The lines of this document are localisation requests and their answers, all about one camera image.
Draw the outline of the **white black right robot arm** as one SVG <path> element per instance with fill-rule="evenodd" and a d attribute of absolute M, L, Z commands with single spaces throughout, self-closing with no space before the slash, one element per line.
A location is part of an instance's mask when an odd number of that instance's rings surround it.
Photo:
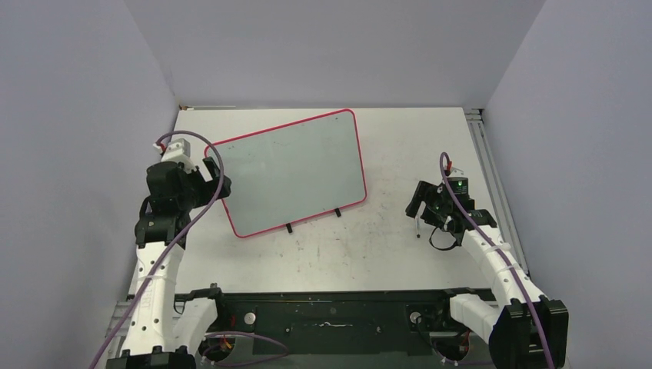
<path fill-rule="evenodd" d="M 497 303 L 491 307 L 475 294 L 456 294 L 434 309 L 441 327 L 469 328 L 487 344 L 496 368 L 565 366 L 568 309 L 533 283 L 491 213 L 475 207 L 467 178 L 419 181 L 405 213 L 450 234 L 451 247 L 463 248 L 474 259 Z"/>

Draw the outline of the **pink framed whiteboard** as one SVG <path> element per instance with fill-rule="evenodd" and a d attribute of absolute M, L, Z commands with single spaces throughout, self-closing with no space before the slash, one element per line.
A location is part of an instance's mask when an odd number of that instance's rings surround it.
<path fill-rule="evenodd" d="M 215 142 L 231 179 L 222 203 L 232 231 L 248 238 L 338 212 L 368 196 L 358 124 L 341 109 Z"/>

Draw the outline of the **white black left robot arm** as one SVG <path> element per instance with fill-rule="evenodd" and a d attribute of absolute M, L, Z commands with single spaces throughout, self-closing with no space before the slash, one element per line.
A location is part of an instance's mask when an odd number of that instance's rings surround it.
<path fill-rule="evenodd" d="M 190 326 L 173 328 L 178 269 L 186 236 L 196 222 L 190 213 L 196 208 L 206 212 L 231 193 L 222 160 L 202 161 L 211 175 L 209 181 L 197 167 L 172 161 L 147 170 L 150 194 L 141 203 L 135 225 L 138 290 L 116 324 L 127 324 L 128 333 L 120 354 L 107 360 L 107 368 L 194 368 L 199 327 L 220 331 L 228 323 L 228 308 L 216 301 L 218 290 L 208 288 L 199 292 L 199 313 L 185 317 Z"/>

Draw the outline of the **white whiteboard marker black cap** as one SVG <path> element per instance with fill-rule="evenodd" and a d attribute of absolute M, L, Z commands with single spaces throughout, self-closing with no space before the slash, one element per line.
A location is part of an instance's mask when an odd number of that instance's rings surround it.
<path fill-rule="evenodd" d="M 421 238 L 421 216 L 419 214 L 414 216 L 414 222 L 416 238 L 419 239 Z"/>

